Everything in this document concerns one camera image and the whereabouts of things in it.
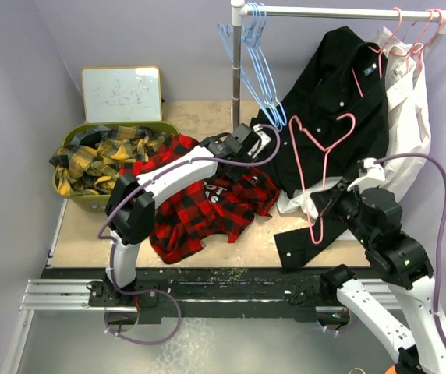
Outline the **red black plaid shirt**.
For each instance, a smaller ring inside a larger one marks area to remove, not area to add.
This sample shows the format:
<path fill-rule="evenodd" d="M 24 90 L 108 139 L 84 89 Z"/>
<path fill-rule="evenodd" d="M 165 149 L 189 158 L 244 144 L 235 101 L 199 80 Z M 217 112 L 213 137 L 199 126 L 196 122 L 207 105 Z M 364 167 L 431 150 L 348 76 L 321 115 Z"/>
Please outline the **red black plaid shirt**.
<path fill-rule="evenodd" d="M 268 216 L 279 195 L 271 177 L 258 168 L 239 168 L 233 180 L 226 171 L 192 183 L 155 210 L 143 210 L 130 200 L 111 227 L 121 240 L 150 245 L 166 264 L 182 261 L 203 247 L 212 235 L 226 235 L 235 243 L 256 216 Z"/>

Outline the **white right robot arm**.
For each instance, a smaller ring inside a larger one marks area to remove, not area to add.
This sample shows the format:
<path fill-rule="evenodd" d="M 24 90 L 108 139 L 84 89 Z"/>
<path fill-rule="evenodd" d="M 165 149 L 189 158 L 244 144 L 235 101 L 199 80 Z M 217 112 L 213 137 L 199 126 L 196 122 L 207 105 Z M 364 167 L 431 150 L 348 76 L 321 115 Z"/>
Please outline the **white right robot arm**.
<path fill-rule="evenodd" d="M 343 304 L 382 343 L 389 373 L 446 373 L 446 317 L 434 292 L 437 268 L 402 230 L 402 207 L 386 189 L 349 189 L 340 182 L 324 212 L 338 219 L 365 249 L 371 269 L 388 286 L 405 316 L 399 322 L 346 265 L 320 277 L 320 296 Z"/>

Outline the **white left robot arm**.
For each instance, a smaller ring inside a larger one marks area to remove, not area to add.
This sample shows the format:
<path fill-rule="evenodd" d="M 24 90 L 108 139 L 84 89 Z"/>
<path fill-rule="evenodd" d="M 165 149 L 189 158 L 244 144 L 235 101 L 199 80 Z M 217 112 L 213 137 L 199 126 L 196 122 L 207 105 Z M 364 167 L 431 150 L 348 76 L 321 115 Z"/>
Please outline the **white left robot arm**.
<path fill-rule="evenodd" d="M 271 142 L 261 125 L 241 124 L 227 136 L 210 136 L 188 153 L 153 171 L 122 175 L 108 200 L 99 239 L 111 241 L 106 295 L 116 305 L 133 299 L 140 243 L 154 231 L 162 203 L 195 182 L 216 175 L 220 166 L 248 167 Z"/>

